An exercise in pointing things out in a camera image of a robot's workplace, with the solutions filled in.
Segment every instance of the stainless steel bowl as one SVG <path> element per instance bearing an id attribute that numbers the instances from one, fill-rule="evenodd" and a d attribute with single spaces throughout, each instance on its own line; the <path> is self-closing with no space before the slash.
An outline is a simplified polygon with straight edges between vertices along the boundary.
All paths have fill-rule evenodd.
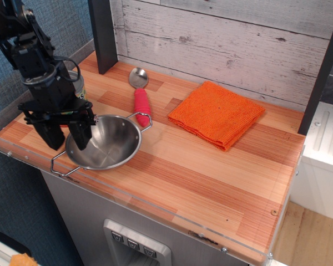
<path id="1" fill-rule="evenodd" d="M 129 118 L 136 114 L 149 117 L 150 125 L 140 130 Z M 52 159 L 51 171 L 61 176 L 70 175 L 79 168 L 91 170 L 106 170 L 118 167 L 128 162 L 138 152 L 142 143 L 142 132 L 152 126 L 149 115 L 136 112 L 123 117 L 119 115 L 99 116 L 96 126 L 92 126 L 92 138 L 87 147 L 80 150 L 71 134 L 65 141 L 65 151 Z M 63 174 L 53 169 L 54 160 L 67 153 L 68 157 L 79 167 Z"/>

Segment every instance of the black post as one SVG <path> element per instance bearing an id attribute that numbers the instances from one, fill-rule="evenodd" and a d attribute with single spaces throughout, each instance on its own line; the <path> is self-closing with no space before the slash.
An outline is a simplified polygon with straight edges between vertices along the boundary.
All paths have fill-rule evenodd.
<path id="1" fill-rule="evenodd" d="M 305 115 L 302 118 L 302 122 L 299 128 L 299 132 L 302 135 L 307 135 L 310 128 L 312 119 L 315 115 L 318 103 L 321 99 L 323 88 L 326 85 L 328 76 L 333 66 L 333 33 L 329 41 L 326 54 L 324 56 L 318 77 L 316 79 L 312 94 L 307 104 Z"/>
<path id="2" fill-rule="evenodd" d="M 117 51 L 110 0 L 88 0 L 99 73 L 117 63 Z"/>

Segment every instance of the control panel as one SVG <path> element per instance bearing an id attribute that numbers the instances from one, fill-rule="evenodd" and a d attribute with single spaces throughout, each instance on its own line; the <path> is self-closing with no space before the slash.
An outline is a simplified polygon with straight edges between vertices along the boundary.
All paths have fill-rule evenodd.
<path id="1" fill-rule="evenodd" d="M 145 265 L 147 261 L 148 265 L 172 266 L 171 250 L 163 243 L 110 219 L 104 221 L 104 233 L 116 266 Z"/>

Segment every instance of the red spoon handle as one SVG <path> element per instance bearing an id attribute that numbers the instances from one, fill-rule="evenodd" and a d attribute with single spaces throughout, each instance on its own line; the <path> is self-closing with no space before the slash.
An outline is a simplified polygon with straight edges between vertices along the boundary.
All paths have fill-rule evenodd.
<path id="1" fill-rule="evenodd" d="M 150 115 L 147 93 L 144 89 L 139 88 L 134 92 L 134 112 L 142 112 Z M 138 123 L 142 127 L 149 125 L 149 118 L 145 115 L 136 115 Z"/>

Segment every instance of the button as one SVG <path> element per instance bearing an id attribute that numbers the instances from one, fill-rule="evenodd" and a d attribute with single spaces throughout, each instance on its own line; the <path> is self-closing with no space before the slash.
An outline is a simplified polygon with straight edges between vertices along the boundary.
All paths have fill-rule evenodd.
<path id="1" fill-rule="evenodd" d="M 139 250 L 139 244 L 131 239 L 127 239 L 128 246 L 135 250 Z"/>
<path id="2" fill-rule="evenodd" d="M 144 247 L 144 254 L 146 254 L 147 256 L 150 256 L 151 258 L 157 257 L 157 254 L 154 250 L 152 250 L 150 248 L 146 248 L 146 247 Z"/>
<path id="3" fill-rule="evenodd" d="M 120 234 L 115 233 L 115 232 L 113 232 L 113 231 L 111 231 L 111 234 L 112 234 L 112 238 L 113 238 L 113 239 L 115 239 L 115 240 L 118 241 L 118 242 L 123 243 L 123 236 L 121 236 Z"/>

